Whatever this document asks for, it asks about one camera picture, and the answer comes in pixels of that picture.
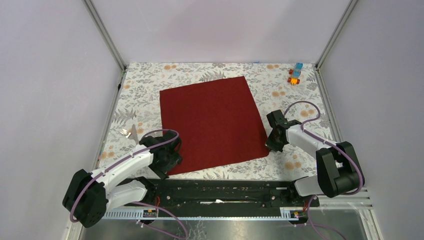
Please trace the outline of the dark red cloth napkin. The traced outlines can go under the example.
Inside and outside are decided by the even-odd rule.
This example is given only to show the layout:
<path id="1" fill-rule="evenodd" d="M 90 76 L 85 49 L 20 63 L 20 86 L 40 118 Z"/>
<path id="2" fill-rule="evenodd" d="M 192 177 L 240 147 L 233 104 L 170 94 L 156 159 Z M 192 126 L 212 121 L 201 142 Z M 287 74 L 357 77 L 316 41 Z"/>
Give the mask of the dark red cloth napkin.
<path id="1" fill-rule="evenodd" d="M 243 76 L 161 90 L 161 124 L 179 133 L 172 175 L 268 156 L 267 133 Z"/>

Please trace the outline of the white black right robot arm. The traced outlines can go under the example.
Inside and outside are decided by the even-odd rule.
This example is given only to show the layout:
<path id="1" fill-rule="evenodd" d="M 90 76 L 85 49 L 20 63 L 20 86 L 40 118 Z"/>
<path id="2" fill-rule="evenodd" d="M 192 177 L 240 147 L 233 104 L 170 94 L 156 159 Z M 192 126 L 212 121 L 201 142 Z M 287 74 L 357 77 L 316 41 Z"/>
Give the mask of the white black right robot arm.
<path id="1" fill-rule="evenodd" d="M 297 179 L 287 191 L 287 201 L 293 206 L 301 205 L 307 196 L 353 195 L 365 183 L 353 145 L 347 141 L 334 142 L 305 129 L 298 120 L 288 120 L 281 110 L 266 116 L 271 127 L 265 145 L 272 152 L 282 152 L 291 144 L 315 158 L 316 174 Z"/>

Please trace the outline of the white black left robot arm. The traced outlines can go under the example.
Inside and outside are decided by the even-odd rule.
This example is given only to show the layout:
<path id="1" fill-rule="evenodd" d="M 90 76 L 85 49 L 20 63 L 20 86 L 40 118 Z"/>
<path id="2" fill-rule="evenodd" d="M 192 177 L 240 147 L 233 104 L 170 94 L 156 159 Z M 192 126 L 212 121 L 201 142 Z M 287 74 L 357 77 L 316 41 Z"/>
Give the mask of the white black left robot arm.
<path id="1" fill-rule="evenodd" d="M 159 132 L 161 136 L 153 137 L 148 132 L 139 138 L 136 130 L 124 129 L 121 134 L 135 141 L 132 151 L 104 167 L 91 172 L 80 169 L 73 175 L 62 200 L 72 223 L 79 222 L 90 228 L 109 210 L 132 202 L 144 206 L 154 202 L 154 186 L 148 180 L 136 179 L 128 183 L 124 180 L 143 168 L 149 168 L 159 179 L 165 180 L 182 162 L 179 133 L 172 129 Z"/>

